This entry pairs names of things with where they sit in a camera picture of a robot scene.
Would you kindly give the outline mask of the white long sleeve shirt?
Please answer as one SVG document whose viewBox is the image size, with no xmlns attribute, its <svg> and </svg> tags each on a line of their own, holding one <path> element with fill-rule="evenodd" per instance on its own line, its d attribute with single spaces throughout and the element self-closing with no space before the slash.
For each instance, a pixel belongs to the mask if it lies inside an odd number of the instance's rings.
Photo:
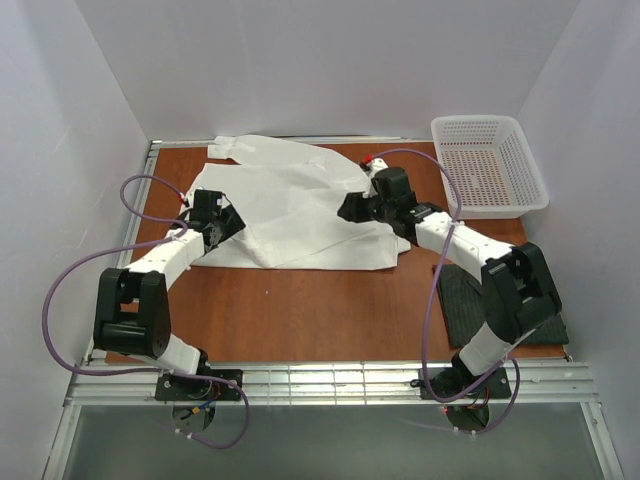
<svg viewBox="0 0 640 480">
<path fill-rule="evenodd" d="M 328 148 L 257 135 L 218 136 L 188 192 L 222 191 L 245 228 L 199 260 L 202 267 L 380 270 L 410 250 L 386 224 L 337 214 L 366 173 Z"/>
</svg>

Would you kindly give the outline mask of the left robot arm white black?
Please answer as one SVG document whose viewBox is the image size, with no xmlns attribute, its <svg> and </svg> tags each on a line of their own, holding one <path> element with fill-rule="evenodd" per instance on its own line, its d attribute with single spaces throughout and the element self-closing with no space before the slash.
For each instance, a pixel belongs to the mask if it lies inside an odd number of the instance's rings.
<svg viewBox="0 0 640 480">
<path fill-rule="evenodd" d="M 101 274 L 94 345 L 165 371 L 195 374 L 205 362 L 204 352 L 172 333 L 169 290 L 198 260 L 244 228 L 224 193 L 195 190 L 190 207 L 159 244 L 124 268 Z"/>
</svg>

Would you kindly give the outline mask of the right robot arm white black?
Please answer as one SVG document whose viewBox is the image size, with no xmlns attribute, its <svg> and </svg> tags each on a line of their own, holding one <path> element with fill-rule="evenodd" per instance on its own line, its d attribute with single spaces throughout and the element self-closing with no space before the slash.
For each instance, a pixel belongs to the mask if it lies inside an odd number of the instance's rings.
<svg viewBox="0 0 640 480">
<path fill-rule="evenodd" d="M 479 286 L 482 325 L 452 357 L 450 367 L 424 379 L 437 401 L 457 400 L 480 388 L 517 345 L 561 312 L 545 257 L 533 243 L 514 246 L 494 240 L 436 205 L 419 202 L 400 167 L 381 169 L 370 181 L 369 192 L 345 196 L 340 218 L 387 224 L 412 245 L 453 262 Z"/>
</svg>

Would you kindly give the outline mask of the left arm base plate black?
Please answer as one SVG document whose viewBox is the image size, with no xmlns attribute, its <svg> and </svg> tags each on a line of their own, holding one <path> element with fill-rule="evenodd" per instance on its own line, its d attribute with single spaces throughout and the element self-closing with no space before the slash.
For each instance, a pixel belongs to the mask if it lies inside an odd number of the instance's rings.
<svg viewBox="0 0 640 480">
<path fill-rule="evenodd" d="M 201 374 L 207 377 L 218 377 L 241 387 L 243 374 L 241 369 L 212 369 L 205 367 Z M 204 402 L 207 400 L 237 401 L 240 393 L 226 383 L 210 380 L 197 380 L 176 375 L 165 374 L 156 383 L 154 399 L 164 402 Z"/>
</svg>

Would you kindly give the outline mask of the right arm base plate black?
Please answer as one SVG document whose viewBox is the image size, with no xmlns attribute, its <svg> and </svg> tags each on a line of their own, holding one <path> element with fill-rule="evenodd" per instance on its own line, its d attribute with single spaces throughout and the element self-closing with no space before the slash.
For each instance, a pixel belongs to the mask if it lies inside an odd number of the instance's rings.
<svg viewBox="0 0 640 480">
<path fill-rule="evenodd" d="M 435 374 L 429 373 L 429 384 L 433 392 L 441 398 L 450 398 L 469 387 L 475 378 L 466 379 L 454 367 L 444 367 L 435 370 Z M 423 371 L 419 371 L 419 376 L 409 383 L 412 388 L 420 390 L 420 397 L 423 400 L 432 399 L 433 396 L 425 386 Z M 470 390 L 466 397 L 476 395 L 485 396 L 489 394 L 490 399 L 510 399 L 512 396 L 511 387 L 507 378 L 506 370 L 498 368 L 482 384 Z"/>
</svg>

